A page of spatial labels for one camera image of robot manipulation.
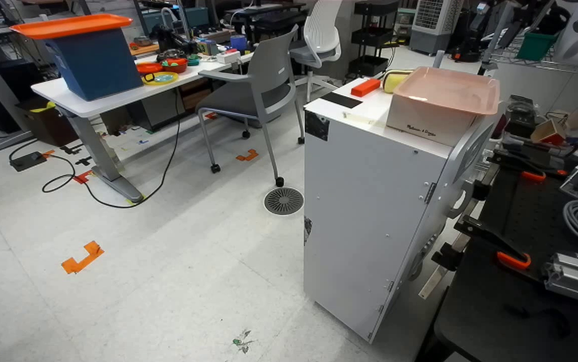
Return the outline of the pink plastic tray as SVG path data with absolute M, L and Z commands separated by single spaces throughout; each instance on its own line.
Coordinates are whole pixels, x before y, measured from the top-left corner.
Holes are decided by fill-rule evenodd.
M 460 70 L 419 66 L 395 88 L 395 95 L 429 107 L 472 114 L 495 114 L 500 108 L 500 81 Z

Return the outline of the white toy kitchen cabinet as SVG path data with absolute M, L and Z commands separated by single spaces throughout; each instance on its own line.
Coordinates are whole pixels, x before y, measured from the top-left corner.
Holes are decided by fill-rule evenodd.
M 303 289 L 366 341 L 467 209 L 497 114 L 439 144 L 387 125 L 395 97 L 344 83 L 305 105 Z

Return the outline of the grey office chair right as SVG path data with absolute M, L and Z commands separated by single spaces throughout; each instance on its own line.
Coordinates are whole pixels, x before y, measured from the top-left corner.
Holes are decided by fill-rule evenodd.
M 299 25 L 291 25 L 285 33 L 262 40 L 250 57 L 246 73 L 215 70 L 202 71 L 203 78 L 222 81 L 220 88 L 198 102 L 199 125 L 214 173 L 220 170 L 220 164 L 214 157 L 214 144 L 207 131 L 207 113 L 241 118 L 244 126 L 257 121 L 263 132 L 266 150 L 269 155 L 274 185 L 284 185 L 284 177 L 278 173 L 267 121 L 291 105 L 295 108 L 298 143 L 303 143 L 303 121 L 289 55 L 289 43 L 298 31 Z

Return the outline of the red toy block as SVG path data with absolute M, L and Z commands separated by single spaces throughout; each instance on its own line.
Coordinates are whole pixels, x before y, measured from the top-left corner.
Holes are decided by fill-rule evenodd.
M 351 88 L 353 97 L 366 97 L 369 93 L 380 88 L 380 80 L 378 78 L 366 78 L 364 81 L 357 83 Z

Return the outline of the white office chair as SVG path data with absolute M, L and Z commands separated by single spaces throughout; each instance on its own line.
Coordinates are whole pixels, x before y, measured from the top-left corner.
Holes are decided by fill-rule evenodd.
M 334 88 L 331 76 L 316 76 L 326 61 L 336 61 L 342 54 L 336 15 L 342 0 L 316 0 L 301 25 L 301 41 L 289 47 L 289 55 L 305 68 L 299 83 L 305 85 L 305 98 L 312 98 L 312 88 Z

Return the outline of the white desk table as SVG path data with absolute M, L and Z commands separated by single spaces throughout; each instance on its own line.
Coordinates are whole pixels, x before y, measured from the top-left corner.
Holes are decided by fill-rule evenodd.
M 115 93 L 101 98 L 80 98 L 74 95 L 62 78 L 43 80 L 32 83 L 32 89 L 52 101 L 56 110 L 71 123 L 77 136 L 85 143 L 88 155 L 94 160 L 94 173 L 118 194 L 126 196 L 132 203 L 140 203 L 144 194 L 123 177 L 118 168 L 118 158 L 113 148 L 102 141 L 102 136 L 94 131 L 92 121 L 98 118 L 102 113 L 164 95 L 168 89 L 176 89 L 185 85 L 193 80 L 199 80 L 207 70 L 229 70 L 229 63 L 207 60 L 203 57 L 198 66 L 190 66 L 185 71 L 180 73 L 177 80 L 164 81 L 164 83 L 140 83 L 136 88 L 129 88 L 123 93 Z

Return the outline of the light wooden box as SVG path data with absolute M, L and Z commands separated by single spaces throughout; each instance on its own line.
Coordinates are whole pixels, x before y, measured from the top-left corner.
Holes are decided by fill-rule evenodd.
M 395 97 L 388 108 L 387 125 L 439 144 L 455 144 L 476 123 L 483 121 L 486 116 L 489 116 L 489 110 Z

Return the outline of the orange floor tape marker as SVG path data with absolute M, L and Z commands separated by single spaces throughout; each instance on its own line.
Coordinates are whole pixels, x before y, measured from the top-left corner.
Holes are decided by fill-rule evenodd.
M 88 267 L 94 258 L 98 258 L 104 248 L 97 241 L 88 241 L 85 245 L 85 253 L 80 257 L 68 257 L 61 263 L 67 273 L 78 273 Z

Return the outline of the blue storage bin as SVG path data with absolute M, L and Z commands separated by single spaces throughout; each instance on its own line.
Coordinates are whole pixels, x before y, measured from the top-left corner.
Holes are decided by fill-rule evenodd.
M 46 41 L 58 73 L 85 101 L 140 85 L 120 29 L 88 31 Z

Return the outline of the black orange clamp front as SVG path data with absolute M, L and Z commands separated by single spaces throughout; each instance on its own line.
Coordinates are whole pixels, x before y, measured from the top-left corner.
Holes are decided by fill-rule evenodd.
M 495 245 L 495 261 L 513 270 L 528 270 L 531 267 L 531 255 L 528 251 L 518 248 L 512 241 L 508 241 L 501 232 L 487 227 L 480 219 L 462 216 L 455 223 L 455 228 L 470 235 L 480 237 Z

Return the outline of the black orange clamp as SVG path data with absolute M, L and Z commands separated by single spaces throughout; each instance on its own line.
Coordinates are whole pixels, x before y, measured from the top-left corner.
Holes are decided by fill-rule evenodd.
M 462 216 L 455 223 L 455 228 L 470 235 L 480 237 L 495 245 L 495 261 L 513 270 L 528 270 L 531 267 L 531 255 L 528 251 L 518 248 L 512 241 L 508 241 L 501 232 L 487 227 L 480 219 Z
M 516 168 L 525 181 L 542 183 L 548 179 L 543 168 L 540 168 L 531 160 L 516 157 L 516 155 L 495 150 L 491 155 L 491 160 L 501 164 L 501 167 Z

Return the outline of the black orange clamp rear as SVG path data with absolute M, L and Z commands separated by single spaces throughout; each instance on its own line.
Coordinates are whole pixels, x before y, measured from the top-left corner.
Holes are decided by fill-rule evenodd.
M 501 167 L 516 168 L 525 181 L 542 183 L 548 179 L 543 168 L 540 168 L 531 160 L 516 157 L 516 155 L 495 150 L 491 155 L 491 160 L 501 164 Z

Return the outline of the black perforated board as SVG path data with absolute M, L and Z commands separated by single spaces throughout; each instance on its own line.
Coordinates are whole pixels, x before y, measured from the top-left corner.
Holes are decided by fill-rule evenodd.
M 457 265 L 414 362 L 578 362 L 578 299 L 548 292 L 543 263 L 556 251 L 578 253 L 578 237 L 562 219 L 567 194 L 559 181 L 528 181 L 500 168 L 480 221 L 531 255 L 512 270 L 495 261 L 497 246 L 476 237 Z

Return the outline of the orange bin lid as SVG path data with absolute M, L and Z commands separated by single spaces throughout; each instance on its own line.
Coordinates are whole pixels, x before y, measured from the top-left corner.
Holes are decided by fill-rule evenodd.
M 40 21 L 14 23 L 12 29 L 32 40 L 55 40 L 91 31 L 120 29 L 131 25 L 129 15 L 98 12 L 87 15 L 51 17 Z

